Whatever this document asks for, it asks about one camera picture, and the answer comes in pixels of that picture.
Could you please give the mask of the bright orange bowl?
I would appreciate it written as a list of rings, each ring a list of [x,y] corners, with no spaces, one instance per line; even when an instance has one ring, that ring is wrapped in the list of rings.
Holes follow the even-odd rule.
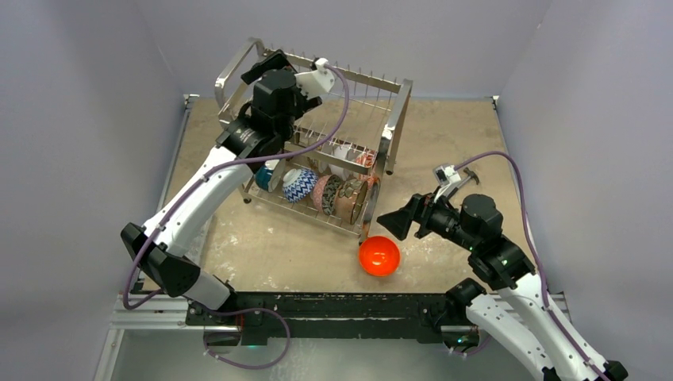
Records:
[[[368,237],[359,246],[358,260],[362,269],[369,275],[386,277],[398,270],[401,251],[388,237]]]

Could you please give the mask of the brown glazed bowl stack top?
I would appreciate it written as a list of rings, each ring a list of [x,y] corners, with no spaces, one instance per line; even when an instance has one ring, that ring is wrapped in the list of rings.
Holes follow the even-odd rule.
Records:
[[[367,183],[363,180],[350,179],[342,183],[335,196],[334,215],[353,225],[360,215],[366,194]]]

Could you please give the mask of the orange patterned bowl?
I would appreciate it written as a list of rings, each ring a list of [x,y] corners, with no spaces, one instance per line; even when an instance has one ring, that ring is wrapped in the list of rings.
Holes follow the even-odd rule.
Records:
[[[363,153],[360,153],[356,157],[356,163],[363,166],[363,167],[366,167],[368,169],[367,174],[358,173],[356,175],[357,179],[365,180],[365,179],[368,179],[368,178],[370,178],[374,175],[373,167],[374,167],[374,164],[375,164],[375,159],[376,159],[376,151],[372,151],[370,149],[366,150]]]

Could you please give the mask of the black leaf patterned bowl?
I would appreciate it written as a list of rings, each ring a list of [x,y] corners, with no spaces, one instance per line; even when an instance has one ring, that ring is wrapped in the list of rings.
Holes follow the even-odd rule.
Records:
[[[313,188],[311,200],[315,209],[325,215],[332,215],[337,191],[343,180],[338,175],[323,175]]]

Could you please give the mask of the white blue-rimmed bowl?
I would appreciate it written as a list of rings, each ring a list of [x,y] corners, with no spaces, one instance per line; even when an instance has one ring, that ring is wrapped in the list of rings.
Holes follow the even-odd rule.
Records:
[[[267,160],[255,174],[255,183],[259,189],[269,193],[275,191],[283,181],[286,161]]]

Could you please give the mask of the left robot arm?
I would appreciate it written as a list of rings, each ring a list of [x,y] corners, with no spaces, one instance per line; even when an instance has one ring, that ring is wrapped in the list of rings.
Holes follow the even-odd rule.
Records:
[[[186,257],[191,241],[218,207],[270,160],[284,160],[284,144],[295,122],[322,103],[339,72],[326,58],[316,58],[300,72],[278,49],[255,63],[240,79],[252,88],[210,149],[205,162],[183,188],[144,224],[128,223],[121,240],[133,260],[165,294],[184,297],[206,308],[216,324],[237,313],[226,282]]]

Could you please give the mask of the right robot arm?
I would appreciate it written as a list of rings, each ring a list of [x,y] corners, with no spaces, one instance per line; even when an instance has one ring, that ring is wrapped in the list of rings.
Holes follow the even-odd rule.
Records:
[[[445,197],[415,194],[377,222],[399,240],[418,223],[416,238],[435,233],[468,250],[478,278],[466,278],[447,292],[448,317],[484,330],[534,379],[628,378],[625,366],[598,353],[553,302],[542,272],[503,234],[503,216],[491,197],[470,194],[455,208]]]

